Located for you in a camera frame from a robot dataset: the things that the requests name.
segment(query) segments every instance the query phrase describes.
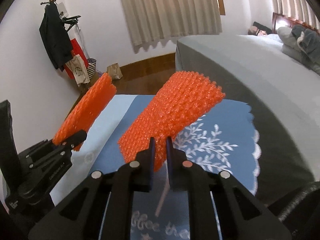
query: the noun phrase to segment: striped basket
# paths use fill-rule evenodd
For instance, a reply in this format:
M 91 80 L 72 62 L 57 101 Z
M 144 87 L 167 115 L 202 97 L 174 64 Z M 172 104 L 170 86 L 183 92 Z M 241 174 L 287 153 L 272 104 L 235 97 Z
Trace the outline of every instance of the striped basket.
M 89 66 L 87 68 L 87 73 L 88 73 L 89 79 L 91 79 L 94 73 L 96 72 L 97 60 L 95 60 L 94 58 L 89 58 L 88 63 L 89 63 Z

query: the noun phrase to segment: black coat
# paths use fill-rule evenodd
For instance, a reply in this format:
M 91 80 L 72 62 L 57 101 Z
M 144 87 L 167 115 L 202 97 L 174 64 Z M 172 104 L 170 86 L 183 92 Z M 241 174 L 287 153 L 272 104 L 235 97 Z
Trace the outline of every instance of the black coat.
M 54 68 L 60 68 L 63 71 L 63 65 L 73 58 L 71 55 L 73 48 L 68 33 L 61 23 L 58 8 L 54 3 L 45 7 L 39 31 Z

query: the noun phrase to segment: beige curtain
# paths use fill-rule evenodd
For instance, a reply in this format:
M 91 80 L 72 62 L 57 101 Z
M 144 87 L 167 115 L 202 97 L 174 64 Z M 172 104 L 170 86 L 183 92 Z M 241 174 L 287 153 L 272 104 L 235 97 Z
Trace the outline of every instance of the beige curtain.
M 273 6 L 277 13 L 304 21 L 320 29 L 320 22 L 306 0 L 273 0 Z
M 222 32 L 217 0 L 121 0 L 133 45 Z

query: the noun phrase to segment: orange textured object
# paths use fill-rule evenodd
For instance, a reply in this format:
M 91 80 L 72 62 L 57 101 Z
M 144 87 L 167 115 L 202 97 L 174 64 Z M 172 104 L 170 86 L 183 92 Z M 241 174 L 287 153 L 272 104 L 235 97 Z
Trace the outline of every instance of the orange textured object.
M 137 152 L 148 148 L 150 137 L 156 140 L 155 171 L 166 160 L 165 140 L 177 134 L 210 111 L 225 97 L 221 87 L 197 72 L 176 72 L 158 91 L 149 105 L 119 139 L 126 163 Z
M 80 130 L 89 131 L 94 120 L 116 94 L 116 87 L 111 82 L 112 79 L 107 73 L 95 82 L 55 134 L 52 139 L 55 145 L 62 143 Z M 82 144 L 78 145 L 74 150 L 79 151 L 81 146 Z

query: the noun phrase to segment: white tree print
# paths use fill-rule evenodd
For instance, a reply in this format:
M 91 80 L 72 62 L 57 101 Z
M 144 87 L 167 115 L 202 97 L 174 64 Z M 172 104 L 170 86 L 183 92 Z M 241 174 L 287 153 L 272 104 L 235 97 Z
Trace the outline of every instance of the white tree print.
M 173 144 L 176 148 L 185 151 L 187 158 L 199 164 L 204 170 L 213 172 L 213 169 L 216 168 L 218 171 L 225 170 L 232 174 L 231 164 L 227 157 L 230 155 L 229 152 L 238 145 L 221 141 L 218 135 L 222 131 L 219 130 L 217 124 L 214 125 L 214 131 L 210 132 L 212 137 L 208 137 L 208 132 L 201 129 L 204 124 L 200 122 L 203 120 L 201 118 L 178 133 Z M 204 157 L 203 155 L 198 157 L 197 152 L 206 152 L 207 154 Z

